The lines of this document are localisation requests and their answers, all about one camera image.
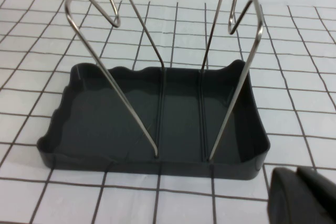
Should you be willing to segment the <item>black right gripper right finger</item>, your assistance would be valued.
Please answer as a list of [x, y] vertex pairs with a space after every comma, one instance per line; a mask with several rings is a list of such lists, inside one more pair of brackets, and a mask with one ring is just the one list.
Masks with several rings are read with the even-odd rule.
[[298, 168], [298, 175], [335, 222], [335, 183], [311, 168]]

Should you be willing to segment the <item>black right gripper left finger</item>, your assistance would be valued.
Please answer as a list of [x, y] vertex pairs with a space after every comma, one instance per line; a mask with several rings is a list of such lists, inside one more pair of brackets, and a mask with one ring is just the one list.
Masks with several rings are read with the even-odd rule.
[[308, 186], [294, 172], [279, 167], [272, 172], [267, 212], [270, 223], [331, 223]]

